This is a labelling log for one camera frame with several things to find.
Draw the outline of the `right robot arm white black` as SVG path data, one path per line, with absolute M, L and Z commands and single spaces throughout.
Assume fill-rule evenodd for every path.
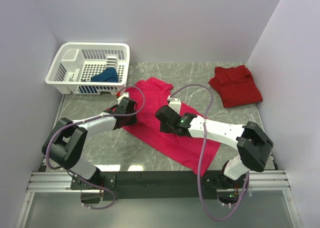
M 249 171 L 263 172 L 273 149 L 272 140 L 253 121 L 247 124 L 228 124 L 203 118 L 193 113 L 179 115 L 168 105 L 155 113 L 160 121 L 160 131 L 180 137 L 206 138 L 230 146 L 238 155 L 227 161 L 215 178 L 214 188 L 229 189 Z

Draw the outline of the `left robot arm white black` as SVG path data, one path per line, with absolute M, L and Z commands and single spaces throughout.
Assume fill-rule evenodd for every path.
M 107 108 L 101 114 L 83 120 L 61 118 L 57 121 L 48 138 L 44 142 L 41 152 L 49 161 L 52 160 L 69 172 L 73 172 L 88 189 L 104 186 L 112 189 L 115 178 L 106 178 L 101 170 L 82 156 L 86 140 L 107 131 L 137 123 L 137 103 L 128 98 L 119 98 L 117 104 Z

